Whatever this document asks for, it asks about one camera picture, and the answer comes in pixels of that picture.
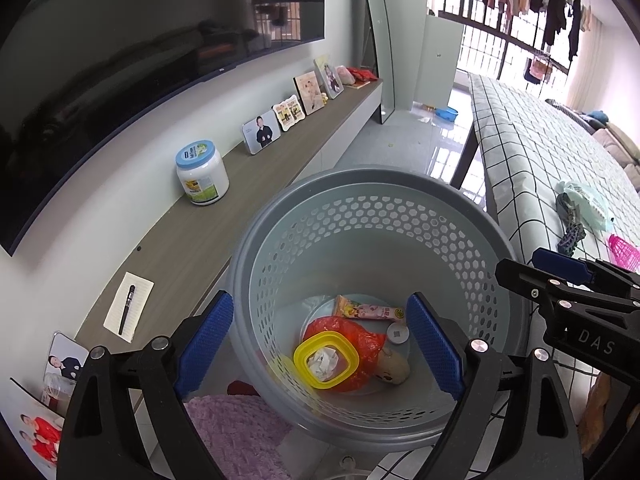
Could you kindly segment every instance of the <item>trash bin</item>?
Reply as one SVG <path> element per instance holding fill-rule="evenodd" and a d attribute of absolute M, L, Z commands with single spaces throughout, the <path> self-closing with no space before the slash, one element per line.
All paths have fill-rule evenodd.
<path fill-rule="evenodd" d="M 406 382 L 372 378 L 350 394 L 306 386 L 293 352 L 337 294 L 404 306 L 419 290 L 469 337 L 522 353 L 530 307 L 495 281 L 502 258 L 515 256 L 499 227 L 439 180 L 376 167 L 320 173 L 276 196 L 240 241 L 229 275 L 231 341 L 265 401 L 313 437 L 372 451 L 428 446 L 454 401 L 412 337 Z"/>

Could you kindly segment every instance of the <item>white tissue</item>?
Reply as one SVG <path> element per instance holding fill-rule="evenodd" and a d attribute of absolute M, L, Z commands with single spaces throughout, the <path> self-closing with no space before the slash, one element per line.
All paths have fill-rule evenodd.
<path fill-rule="evenodd" d="M 306 365 L 309 371 L 324 383 L 334 375 L 334 371 L 338 366 L 338 352 L 333 348 L 323 346 L 321 349 L 316 350 L 316 353 L 306 361 Z"/>

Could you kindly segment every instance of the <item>black pen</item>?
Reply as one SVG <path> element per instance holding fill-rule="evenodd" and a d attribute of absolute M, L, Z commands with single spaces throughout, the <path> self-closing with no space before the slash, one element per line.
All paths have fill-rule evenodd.
<path fill-rule="evenodd" d="M 122 319 L 120 320 L 120 329 L 118 330 L 118 335 L 122 335 L 122 331 L 124 330 L 124 322 L 127 320 L 127 314 L 129 313 L 129 307 L 131 306 L 131 300 L 133 300 L 133 293 L 136 291 L 136 286 L 131 285 L 129 287 L 129 293 L 127 294 L 127 301 L 124 304 L 124 311 L 122 313 Z"/>

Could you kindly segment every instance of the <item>blue plastic tub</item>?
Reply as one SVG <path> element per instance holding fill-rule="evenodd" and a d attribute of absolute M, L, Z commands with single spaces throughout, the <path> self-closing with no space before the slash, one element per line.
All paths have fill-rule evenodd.
<path fill-rule="evenodd" d="M 436 108 L 436 115 L 443 118 L 445 121 L 453 123 L 458 116 L 458 111 L 455 108 L 447 106 L 446 108 Z"/>

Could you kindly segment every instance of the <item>television screen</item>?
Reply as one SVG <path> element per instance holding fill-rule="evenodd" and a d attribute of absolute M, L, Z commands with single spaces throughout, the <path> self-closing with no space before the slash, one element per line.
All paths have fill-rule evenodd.
<path fill-rule="evenodd" d="M 0 244 L 142 114 L 324 37 L 324 0 L 0 0 Z"/>

